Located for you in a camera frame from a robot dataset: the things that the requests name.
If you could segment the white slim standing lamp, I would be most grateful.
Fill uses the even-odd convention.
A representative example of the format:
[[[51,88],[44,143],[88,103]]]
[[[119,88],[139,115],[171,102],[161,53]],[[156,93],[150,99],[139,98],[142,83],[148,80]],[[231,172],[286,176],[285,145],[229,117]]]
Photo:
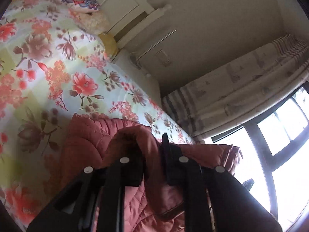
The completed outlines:
[[[160,44],[161,42],[163,42],[165,39],[167,39],[168,37],[170,37],[171,35],[173,35],[175,32],[177,32],[177,30],[173,30],[171,32],[169,32],[167,35],[165,35],[164,37],[162,37],[160,40],[158,40],[156,43],[154,43],[153,45],[151,45],[147,50],[145,50],[143,53],[139,54],[139,55],[134,55],[133,53],[130,54],[129,58],[130,61],[132,62],[133,65],[137,65],[138,61],[140,58],[142,58],[144,55],[146,55],[150,50],[152,50],[154,47],[156,47],[158,44]]]

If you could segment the colourful patterned round cushion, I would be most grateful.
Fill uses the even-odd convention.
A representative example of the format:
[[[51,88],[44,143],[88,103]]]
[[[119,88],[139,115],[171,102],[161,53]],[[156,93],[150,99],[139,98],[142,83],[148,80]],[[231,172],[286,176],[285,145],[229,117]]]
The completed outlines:
[[[78,13],[93,13],[101,9],[97,0],[60,0]]]

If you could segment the pink quilted comforter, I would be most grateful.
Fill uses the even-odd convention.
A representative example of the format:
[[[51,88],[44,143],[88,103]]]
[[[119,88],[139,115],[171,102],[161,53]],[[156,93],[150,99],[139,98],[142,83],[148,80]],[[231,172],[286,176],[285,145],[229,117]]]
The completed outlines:
[[[59,160],[45,156],[50,180],[45,192],[56,195],[85,167],[110,166],[138,145],[146,160],[146,177],[141,186],[125,193],[125,231],[184,231],[183,196],[167,184],[160,157],[160,141],[150,127],[123,119],[92,120],[75,114],[68,127]]]

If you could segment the beige patterned curtain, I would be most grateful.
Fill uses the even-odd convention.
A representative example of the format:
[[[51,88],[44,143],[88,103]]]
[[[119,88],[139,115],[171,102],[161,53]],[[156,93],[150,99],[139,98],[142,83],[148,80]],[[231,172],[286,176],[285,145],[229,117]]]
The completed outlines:
[[[173,91],[168,115],[196,141],[239,126],[308,79],[308,41],[284,35]]]

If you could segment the wall power outlet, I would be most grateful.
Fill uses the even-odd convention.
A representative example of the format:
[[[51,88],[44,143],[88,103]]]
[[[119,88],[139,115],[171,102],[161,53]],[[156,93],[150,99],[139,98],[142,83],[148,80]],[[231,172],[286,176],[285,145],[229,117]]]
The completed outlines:
[[[168,67],[170,64],[172,64],[170,57],[163,49],[159,50],[155,56],[164,67]]]

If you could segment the cream floral pillow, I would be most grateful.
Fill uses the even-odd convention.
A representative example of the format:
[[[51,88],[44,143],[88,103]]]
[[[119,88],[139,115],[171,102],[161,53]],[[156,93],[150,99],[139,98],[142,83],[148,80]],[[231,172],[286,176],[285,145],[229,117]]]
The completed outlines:
[[[101,12],[76,12],[69,9],[69,15],[77,23],[79,28],[89,34],[99,35],[101,33],[107,33],[110,29],[110,23],[106,15]]]

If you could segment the white wooden headboard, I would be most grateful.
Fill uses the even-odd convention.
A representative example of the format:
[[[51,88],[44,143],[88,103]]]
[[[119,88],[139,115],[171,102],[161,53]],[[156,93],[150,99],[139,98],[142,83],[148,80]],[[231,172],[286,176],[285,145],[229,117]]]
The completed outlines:
[[[97,0],[110,23],[108,33],[122,49],[151,23],[172,9],[170,4],[154,9],[147,0]]]

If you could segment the floral bed sheet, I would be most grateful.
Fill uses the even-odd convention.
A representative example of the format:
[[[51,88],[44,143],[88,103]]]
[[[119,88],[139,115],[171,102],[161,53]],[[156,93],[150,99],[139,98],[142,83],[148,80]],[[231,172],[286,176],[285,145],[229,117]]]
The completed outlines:
[[[56,195],[74,114],[119,118],[173,143],[193,139],[59,0],[12,0],[1,18],[1,203],[25,231]]]

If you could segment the dark framed window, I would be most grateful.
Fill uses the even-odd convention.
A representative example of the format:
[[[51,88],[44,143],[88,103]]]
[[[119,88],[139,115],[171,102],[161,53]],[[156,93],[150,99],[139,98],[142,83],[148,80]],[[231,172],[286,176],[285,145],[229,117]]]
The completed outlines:
[[[283,231],[296,230],[308,216],[308,82],[212,142],[240,147],[235,178],[252,184],[250,194]]]

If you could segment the white bedside table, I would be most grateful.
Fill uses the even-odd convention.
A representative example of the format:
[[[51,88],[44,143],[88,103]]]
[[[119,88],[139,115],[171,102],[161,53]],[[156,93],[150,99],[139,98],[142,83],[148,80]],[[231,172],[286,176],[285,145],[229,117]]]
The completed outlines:
[[[122,69],[157,105],[162,107],[158,81],[153,76],[148,75],[145,70],[137,69],[129,56],[129,52],[122,49],[113,60],[113,64]]]

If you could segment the yellow pillow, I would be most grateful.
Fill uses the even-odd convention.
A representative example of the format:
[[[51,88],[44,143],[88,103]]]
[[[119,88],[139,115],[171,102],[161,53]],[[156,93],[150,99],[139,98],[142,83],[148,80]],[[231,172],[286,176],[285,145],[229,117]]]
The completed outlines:
[[[116,40],[111,34],[101,33],[99,34],[104,46],[104,56],[108,58],[109,61],[113,61],[118,54],[118,46]]]

